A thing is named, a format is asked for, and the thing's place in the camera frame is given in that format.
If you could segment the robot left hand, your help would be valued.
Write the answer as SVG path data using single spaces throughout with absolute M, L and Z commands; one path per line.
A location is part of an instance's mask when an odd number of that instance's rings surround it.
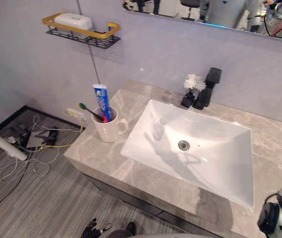
M 88 225 L 85 227 L 81 234 L 81 238 L 99 238 L 103 233 L 110 230 L 113 226 L 113 223 L 107 223 L 102 228 L 97 229 L 97 219 L 93 218 L 89 221 Z

